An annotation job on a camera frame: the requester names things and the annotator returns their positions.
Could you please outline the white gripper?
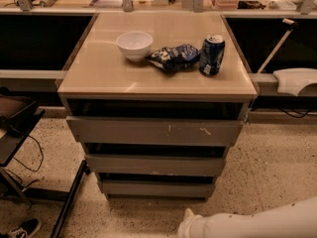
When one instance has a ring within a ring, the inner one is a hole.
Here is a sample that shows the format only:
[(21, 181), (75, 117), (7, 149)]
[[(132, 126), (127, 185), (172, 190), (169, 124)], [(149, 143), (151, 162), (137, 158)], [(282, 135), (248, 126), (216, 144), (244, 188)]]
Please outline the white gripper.
[(184, 211), (183, 221), (177, 230), (178, 238), (205, 238), (204, 227), (206, 220), (201, 215), (194, 215), (190, 208)]

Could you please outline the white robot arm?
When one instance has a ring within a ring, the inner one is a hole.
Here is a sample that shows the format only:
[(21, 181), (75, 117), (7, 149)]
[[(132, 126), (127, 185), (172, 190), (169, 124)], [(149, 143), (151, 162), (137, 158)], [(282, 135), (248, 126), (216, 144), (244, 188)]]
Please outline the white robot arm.
[(185, 210), (177, 238), (317, 238), (317, 197), (251, 215)]

